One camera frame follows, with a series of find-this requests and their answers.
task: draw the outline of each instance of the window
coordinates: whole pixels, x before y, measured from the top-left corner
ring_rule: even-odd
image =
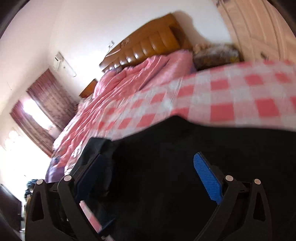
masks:
[[[44,129],[49,130],[54,126],[51,120],[44,114],[34,100],[31,98],[23,102],[24,111],[31,115],[34,120]]]
[[[4,146],[0,146],[0,155],[3,184],[24,202],[27,182],[45,178],[50,158],[25,134],[19,134],[15,129],[9,132]]]

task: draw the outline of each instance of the dark red curtain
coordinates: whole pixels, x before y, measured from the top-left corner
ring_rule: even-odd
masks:
[[[34,118],[24,111],[23,105],[18,101],[10,115],[23,130],[23,132],[49,157],[53,154],[54,138],[41,127]]]
[[[63,130],[75,115],[77,103],[49,69],[30,86],[27,93],[60,130]]]

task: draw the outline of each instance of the metal rivet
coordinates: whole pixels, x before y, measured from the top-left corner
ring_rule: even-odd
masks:
[[[71,179],[72,179],[72,177],[70,175],[67,175],[67,176],[64,177],[64,180],[66,182],[69,182]]]
[[[233,177],[230,176],[230,175],[227,175],[227,176],[225,177],[225,179],[226,179],[227,181],[229,181],[229,182],[232,182],[232,181],[233,181]]]
[[[261,184],[261,181],[259,179],[255,179],[254,182],[257,184],[257,185],[260,185]]]
[[[39,180],[36,182],[37,185],[41,185],[42,183],[43,183],[43,180],[42,180],[42,179],[39,179]]]

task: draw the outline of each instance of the blue pad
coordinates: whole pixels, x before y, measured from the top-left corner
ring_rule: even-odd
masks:
[[[220,204],[223,198],[222,187],[200,152],[194,155],[193,165],[210,199]]]

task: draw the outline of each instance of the pink fabric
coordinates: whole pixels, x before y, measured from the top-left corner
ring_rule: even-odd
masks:
[[[77,107],[77,113],[76,115],[81,114],[81,112],[85,109],[85,107],[87,107],[91,102],[92,102],[92,96],[90,95],[87,98],[83,98],[79,103],[78,103],[78,107]]]
[[[85,141],[96,120],[110,102],[126,100],[143,89],[154,77],[157,81],[164,76],[172,80],[190,74],[192,70],[192,53],[182,50],[168,56],[153,56],[135,67],[125,68],[118,74],[114,71],[106,73],[95,87],[92,102],[71,120],[56,139],[54,147],[58,150],[55,156],[61,156],[56,167],[65,166],[71,155],[77,157],[75,149]]]
[[[296,130],[295,66],[233,64],[110,99],[68,159],[66,173],[90,137],[120,139],[172,115],[194,123]]]

